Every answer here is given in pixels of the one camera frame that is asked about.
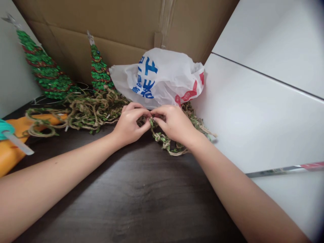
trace white panel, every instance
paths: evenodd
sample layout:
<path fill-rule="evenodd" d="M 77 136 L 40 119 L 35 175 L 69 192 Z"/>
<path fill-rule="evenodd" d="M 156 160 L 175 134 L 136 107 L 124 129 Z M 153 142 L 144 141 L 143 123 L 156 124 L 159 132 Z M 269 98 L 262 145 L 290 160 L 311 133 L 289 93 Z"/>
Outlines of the white panel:
<path fill-rule="evenodd" d="M 324 98 L 324 9 L 311 0 L 240 0 L 213 52 Z"/>
<path fill-rule="evenodd" d="M 39 45 L 11 0 L 0 2 L 0 17 L 6 17 L 6 11 Z M 25 53 L 19 44 L 14 26 L 2 19 L 0 19 L 0 43 L 0 118 L 2 118 L 40 96 L 41 90 L 34 80 L 31 67 L 26 62 Z"/>
<path fill-rule="evenodd" d="M 324 223 L 324 171 L 252 179 L 313 241 Z"/>
<path fill-rule="evenodd" d="M 196 113 L 245 173 L 324 161 L 324 102 L 211 54 Z"/>

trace wood grain surface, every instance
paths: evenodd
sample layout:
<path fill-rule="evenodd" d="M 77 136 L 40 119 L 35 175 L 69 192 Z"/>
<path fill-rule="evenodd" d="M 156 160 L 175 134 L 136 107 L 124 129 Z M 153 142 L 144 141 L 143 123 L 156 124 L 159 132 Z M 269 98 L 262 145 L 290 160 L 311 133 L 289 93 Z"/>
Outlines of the wood grain surface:
<path fill-rule="evenodd" d="M 24 110 L 26 107 L 6 119 L 19 118 Z M 12 172 L 81 147 L 112 130 L 113 126 L 107 126 L 90 135 L 69 129 L 60 131 L 60 136 L 30 138 L 27 143 L 35 154 L 25 157 Z M 15 242 L 245 239 L 194 157 L 170 156 L 147 132 L 108 158 Z"/>

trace green glitter christmas tree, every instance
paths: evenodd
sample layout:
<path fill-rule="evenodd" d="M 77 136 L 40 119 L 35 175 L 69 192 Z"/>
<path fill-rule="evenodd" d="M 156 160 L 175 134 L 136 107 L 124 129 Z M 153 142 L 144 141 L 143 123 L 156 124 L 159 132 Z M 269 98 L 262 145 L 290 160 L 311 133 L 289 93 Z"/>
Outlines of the green glitter christmas tree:
<path fill-rule="evenodd" d="M 36 82 L 46 97 L 62 100 L 67 94 L 80 91 L 71 78 L 62 72 L 56 62 L 41 47 L 36 45 L 10 14 L 7 14 L 4 20 L 16 27 L 20 43 L 26 53 L 27 63 L 32 66 Z"/>
<path fill-rule="evenodd" d="M 106 92 L 107 88 L 115 89 L 107 65 L 103 62 L 100 51 L 94 43 L 93 36 L 88 31 L 91 46 L 91 76 L 93 89 L 97 92 Z"/>

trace right hand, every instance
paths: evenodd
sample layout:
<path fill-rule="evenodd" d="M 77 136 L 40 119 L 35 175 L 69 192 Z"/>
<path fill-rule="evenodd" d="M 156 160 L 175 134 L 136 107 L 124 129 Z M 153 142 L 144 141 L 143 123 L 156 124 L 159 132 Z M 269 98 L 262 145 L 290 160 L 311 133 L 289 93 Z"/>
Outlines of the right hand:
<path fill-rule="evenodd" d="M 152 110 L 151 114 L 171 140 L 184 146 L 200 133 L 179 106 L 164 105 Z M 160 118 L 161 116 L 165 116 L 165 121 Z"/>

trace silver star topper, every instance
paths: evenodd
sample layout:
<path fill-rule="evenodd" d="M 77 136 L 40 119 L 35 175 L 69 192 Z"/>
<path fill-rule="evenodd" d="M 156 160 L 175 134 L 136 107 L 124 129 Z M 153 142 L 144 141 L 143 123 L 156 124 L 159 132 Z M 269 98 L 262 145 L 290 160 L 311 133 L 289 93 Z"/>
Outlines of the silver star topper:
<path fill-rule="evenodd" d="M 22 30 L 21 25 L 18 24 L 16 20 L 8 12 L 7 12 L 7 17 L 2 19 L 8 23 L 13 24 L 17 30 Z"/>
<path fill-rule="evenodd" d="M 89 42 L 90 42 L 90 45 L 92 46 L 92 45 L 94 45 L 95 43 L 95 41 L 94 41 L 94 39 L 93 39 L 93 35 L 91 35 L 90 34 L 90 32 L 87 30 L 87 33 L 88 33 L 88 39 L 89 39 Z"/>

